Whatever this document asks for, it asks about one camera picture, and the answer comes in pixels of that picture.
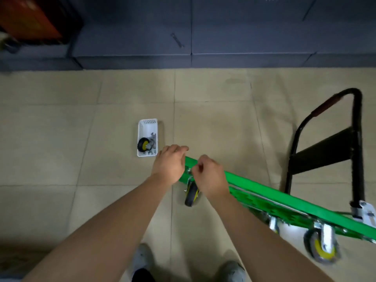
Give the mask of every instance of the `black metal bar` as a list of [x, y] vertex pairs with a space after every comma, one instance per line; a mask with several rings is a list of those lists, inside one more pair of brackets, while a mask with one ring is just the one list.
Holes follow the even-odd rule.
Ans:
[[290, 162], [294, 164], [294, 158], [299, 142], [300, 134], [302, 133], [303, 128], [307, 123], [314, 117], [317, 117], [322, 112], [326, 111], [332, 105], [336, 104], [341, 100], [345, 95], [353, 94], [353, 108], [352, 108], [352, 122], [351, 122], [351, 140], [350, 140], [350, 159], [352, 161], [352, 201], [350, 205], [355, 208], [359, 208], [360, 200], [364, 200], [364, 171], [363, 171], [363, 148], [362, 148], [362, 92], [356, 88], [349, 88], [341, 91], [330, 97], [323, 104], [318, 106], [311, 114], [306, 117], [303, 122], [300, 124], [298, 130], [295, 132], [293, 144], [291, 146], [289, 163], [288, 163], [288, 172], [286, 175], [286, 184], [284, 192], [290, 194], [291, 192], [291, 182], [293, 174], [290, 172]]
[[288, 171], [295, 175], [350, 159], [351, 135], [352, 128], [349, 127], [291, 155]]

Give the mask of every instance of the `white plastic basket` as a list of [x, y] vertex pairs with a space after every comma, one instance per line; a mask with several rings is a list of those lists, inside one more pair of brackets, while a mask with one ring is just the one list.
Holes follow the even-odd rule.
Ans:
[[138, 122], [138, 141], [143, 138], [152, 138], [152, 133], [155, 134], [155, 145], [152, 150], [140, 152], [137, 149], [138, 157], [156, 156], [158, 152], [158, 120], [157, 119], [142, 119]]

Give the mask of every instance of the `green hand truck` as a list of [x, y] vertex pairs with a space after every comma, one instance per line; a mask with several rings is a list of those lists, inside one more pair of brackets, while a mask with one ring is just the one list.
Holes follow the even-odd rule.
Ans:
[[[345, 95], [353, 95], [352, 122], [349, 128], [296, 153], [300, 134], [306, 124]], [[298, 127], [291, 147], [284, 192], [247, 178], [225, 172], [230, 193], [252, 213], [279, 233], [278, 222], [304, 227], [304, 245], [317, 262], [332, 264], [340, 258], [336, 235], [376, 243], [375, 209], [365, 201], [362, 130], [362, 93], [356, 88], [343, 90], [317, 107]], [[292, 176], [340, 161], [352, 162], [352, 201], [349, 213], [334, 212], [290, 195]], [[197, 160], [186, 157], [180, 181], [187, 184], [185, 204], [192, 206], [199, 195], [191, 168]]]

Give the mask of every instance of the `gray sneaker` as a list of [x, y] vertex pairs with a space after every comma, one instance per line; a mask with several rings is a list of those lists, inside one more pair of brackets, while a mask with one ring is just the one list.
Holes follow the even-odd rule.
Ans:
[[139, 269], [145, 268], [150, 271], [155, 264], [152, 250], [147, 244], [142, 243], [136, 250], [132, 259], [132, 275]]
[[219, 270], [220, 282], [245, 282], [246, 271], [236, 261], [226, 262]]

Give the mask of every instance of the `orange object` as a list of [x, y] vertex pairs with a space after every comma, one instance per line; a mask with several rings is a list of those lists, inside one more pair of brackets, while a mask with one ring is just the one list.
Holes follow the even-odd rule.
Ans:
[[35, 0], [0, 0], [0, 26], [17, 40], [63, 37]]

